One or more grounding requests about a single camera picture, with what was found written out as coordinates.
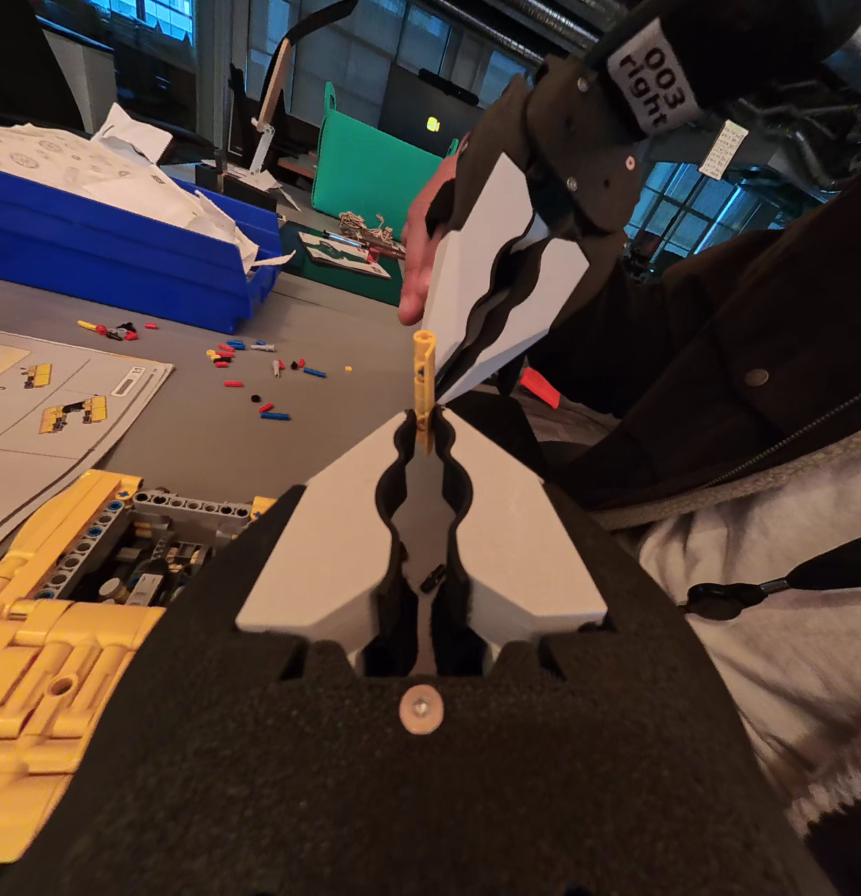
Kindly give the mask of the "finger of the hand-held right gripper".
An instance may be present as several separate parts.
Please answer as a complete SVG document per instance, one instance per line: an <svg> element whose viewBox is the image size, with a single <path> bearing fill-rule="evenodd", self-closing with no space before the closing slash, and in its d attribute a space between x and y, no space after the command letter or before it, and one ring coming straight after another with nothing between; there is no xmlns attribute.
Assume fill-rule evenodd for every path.
<svg viewBox="0 0 861 896"><path fill-rule="evenodd" d="M551 238L534 212L525 173L501 153L465 222L451 225L437 249L422 327L436 336L436 372L454 354L472 308L511 285L507 263Z"/></svg>
<svg viewBox="0 0 861 896"><path fill-rule="evenodd" d="M507 263L514 281L471 309L465 337L437 374L437 402L480 385L545 336L589 269L580 246L548 238Z"/></svg>

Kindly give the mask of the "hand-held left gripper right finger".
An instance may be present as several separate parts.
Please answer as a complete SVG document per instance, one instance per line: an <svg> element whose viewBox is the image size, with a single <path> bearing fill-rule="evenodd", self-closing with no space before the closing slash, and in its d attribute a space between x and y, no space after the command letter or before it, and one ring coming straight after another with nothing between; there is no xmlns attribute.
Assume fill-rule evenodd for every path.
<svg viewBox="0 0 861 896"><path fill-rule="evenodd" d="M605 601L542 478L451 410L438 412L454 513L438 589L438 672L482 674L501 649L600 626Z"/></svg>

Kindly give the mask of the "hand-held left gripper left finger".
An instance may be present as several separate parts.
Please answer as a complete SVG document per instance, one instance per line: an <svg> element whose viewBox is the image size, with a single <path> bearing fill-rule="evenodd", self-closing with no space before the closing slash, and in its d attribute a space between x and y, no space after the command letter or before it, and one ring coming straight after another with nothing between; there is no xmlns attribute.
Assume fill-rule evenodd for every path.
<svg viewBox="0 0 861 896"><path fill-rule="evenodd" d="M393 508L379 507L391 473L404 486L411 460L412 414L396 413L309 479L236 616L245 633L282 633L341 647L359 672L380 634L375 594L397 566Z"/></svg>

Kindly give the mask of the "long yellow toy connector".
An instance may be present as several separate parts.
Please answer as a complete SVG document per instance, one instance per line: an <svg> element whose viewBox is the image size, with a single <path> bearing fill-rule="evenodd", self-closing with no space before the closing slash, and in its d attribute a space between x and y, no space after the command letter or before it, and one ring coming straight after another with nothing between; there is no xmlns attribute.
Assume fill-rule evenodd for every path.
<svg viewBox="0 0 861 896"><path fill-rule="evenodd" d="M436 404L436 336L430 330L414 332L414 413L416 442L426 455L433 449L432 412Z"/></svg>

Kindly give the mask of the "black-headed desk lamp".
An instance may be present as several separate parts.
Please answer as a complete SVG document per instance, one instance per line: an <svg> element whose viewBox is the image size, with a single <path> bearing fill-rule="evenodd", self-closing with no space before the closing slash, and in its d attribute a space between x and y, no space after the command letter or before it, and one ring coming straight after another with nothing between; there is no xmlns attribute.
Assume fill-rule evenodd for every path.
<svg viewBox="0 0 861 896"><path fill-rule="evenodd" d="M357 1L341 1L324 6L301 19L287 31L272 56L256 118L246 118L248 106L243 80L236 76L239 71L230 66L229 86L242 138L243 162L249 163L244 175L232 173L232 178L239 183L262 194L279 188L276 179L267 172L266 162L276 136L273 122L278 109L283 106L282 94L293 58L293 49L302 39L350 16L357 5Z"/></svg>

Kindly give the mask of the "person's right hand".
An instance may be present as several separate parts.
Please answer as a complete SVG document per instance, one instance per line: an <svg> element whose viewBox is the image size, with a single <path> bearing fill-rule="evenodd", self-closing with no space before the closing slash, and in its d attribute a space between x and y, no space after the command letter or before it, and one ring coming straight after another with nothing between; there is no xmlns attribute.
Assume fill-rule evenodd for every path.
<svg viewBox="0 0 861 896"><path fill-rule="evenodd" d="M402 231L405 258L398 308L398 319L404 326L412 326L423 318L437 249L449 230L445 217L429 234L427 214L440 190L455 179L459 158L471 136L469 131L460 140L457 152L441 161L409 207Z"/></svg>

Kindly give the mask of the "orange traffic cone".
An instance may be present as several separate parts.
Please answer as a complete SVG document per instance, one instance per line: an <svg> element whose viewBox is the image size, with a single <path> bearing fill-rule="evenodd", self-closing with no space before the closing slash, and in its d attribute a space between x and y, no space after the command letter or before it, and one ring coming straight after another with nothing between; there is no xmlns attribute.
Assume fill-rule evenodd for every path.
<svg viewBox="0 0 861 896"><path fill-rule="evenodd" d="M542 374L527 366L523 370L519 384L531 395L537 397L552 409L559 409L560 392Z"/></svg>

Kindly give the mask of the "small wooden model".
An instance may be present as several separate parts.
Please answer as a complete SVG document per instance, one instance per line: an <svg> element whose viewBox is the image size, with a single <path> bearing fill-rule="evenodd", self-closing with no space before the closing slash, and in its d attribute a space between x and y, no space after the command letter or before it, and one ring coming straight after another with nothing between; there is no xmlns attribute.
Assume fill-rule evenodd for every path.
<svg viewBox="0 0 861 896"><path fill-rule="evenodd" d="M386 257L404 261L405 250L401 242L393 236L393 230L378 215L378 226L371 228L361 216L346 211L338 216L341 235L350 238L367 249L372 256Z"/></svg>

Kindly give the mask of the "green plastic bin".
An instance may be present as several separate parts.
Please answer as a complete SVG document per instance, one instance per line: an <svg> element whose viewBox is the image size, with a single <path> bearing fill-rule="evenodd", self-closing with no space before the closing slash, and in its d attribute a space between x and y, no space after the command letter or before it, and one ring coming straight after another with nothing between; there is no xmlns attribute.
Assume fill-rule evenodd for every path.
<svg viewBox="0 0 861 896"><path fill-rule="evenodd" d="M330 217L350 211L383 224L400 240L414 198L442 159L350 118L336 108L327 82L312 186L312 207Z"/></svg>

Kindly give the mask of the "black badge reel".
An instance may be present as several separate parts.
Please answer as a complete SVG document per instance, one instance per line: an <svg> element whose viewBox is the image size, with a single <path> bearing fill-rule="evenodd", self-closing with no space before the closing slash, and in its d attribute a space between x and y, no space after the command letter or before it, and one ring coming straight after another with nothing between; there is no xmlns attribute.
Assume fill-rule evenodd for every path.
<svg viewBox="0 0 861 896"><path fill-rule="evenodd" d="M699 583L687 592L685 612L728 621L787 590L839 591L861 588L861 538L798 564L782 577L760 584Z"/></svg>

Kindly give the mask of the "person's fleece-lined jacket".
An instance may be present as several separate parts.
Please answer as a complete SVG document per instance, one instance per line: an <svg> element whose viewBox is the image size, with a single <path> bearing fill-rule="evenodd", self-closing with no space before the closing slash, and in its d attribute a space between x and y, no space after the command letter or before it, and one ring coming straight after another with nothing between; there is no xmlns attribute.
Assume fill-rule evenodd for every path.
<svg viewBox="0 0 861 896"><path fill-rule="evenodd" d="M699 583L760 584L861 538L861 394L739 477L593 512L682 610ZM861 894L861 588L787 590L728 621L687 614L786 819Z"/></svg>

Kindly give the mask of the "yellow toy car model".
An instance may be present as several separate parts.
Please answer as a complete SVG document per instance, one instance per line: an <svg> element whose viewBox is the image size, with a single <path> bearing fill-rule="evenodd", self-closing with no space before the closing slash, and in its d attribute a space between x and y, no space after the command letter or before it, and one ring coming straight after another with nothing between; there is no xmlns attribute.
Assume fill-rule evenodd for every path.
<svg viewBox="0 0 861 896"><path fill-rule="evenodd" d="M63 797L166 607L274 502L90 469L20 527L0 557L0 866Z"/></svg>

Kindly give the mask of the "instruction booklet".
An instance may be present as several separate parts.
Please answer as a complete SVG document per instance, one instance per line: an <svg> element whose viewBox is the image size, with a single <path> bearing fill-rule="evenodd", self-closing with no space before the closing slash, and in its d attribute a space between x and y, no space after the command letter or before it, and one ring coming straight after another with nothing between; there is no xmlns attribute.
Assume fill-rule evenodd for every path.
<svg viewBox="0 0 861 896"><path fill-rule="evenodd" d="M0 331L0 543L95 466L173 371Z"/></svg>

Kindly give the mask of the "blue plastic bin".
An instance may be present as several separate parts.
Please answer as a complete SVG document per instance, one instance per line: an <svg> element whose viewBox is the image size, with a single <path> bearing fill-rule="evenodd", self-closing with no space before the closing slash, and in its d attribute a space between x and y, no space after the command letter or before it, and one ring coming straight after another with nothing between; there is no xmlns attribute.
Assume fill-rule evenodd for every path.
<svg viewBox="0 0 861 896"><path fill-rule="evenodd" d="M0 280L233 334L278 266L235 245L0 172Z"/></svg>

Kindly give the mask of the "black wall screen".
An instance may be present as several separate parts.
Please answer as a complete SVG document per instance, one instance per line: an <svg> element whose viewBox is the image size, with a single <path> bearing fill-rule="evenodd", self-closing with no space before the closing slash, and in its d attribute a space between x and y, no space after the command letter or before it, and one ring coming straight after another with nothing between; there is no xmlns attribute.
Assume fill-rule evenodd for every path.
<svg viewBox="0 0 861 896"><path fill-rule="evenodd" d="M476 127L483 112L478 97L458 85L427 69L413 73L392 64L377 128L443 158Z"/></svg>

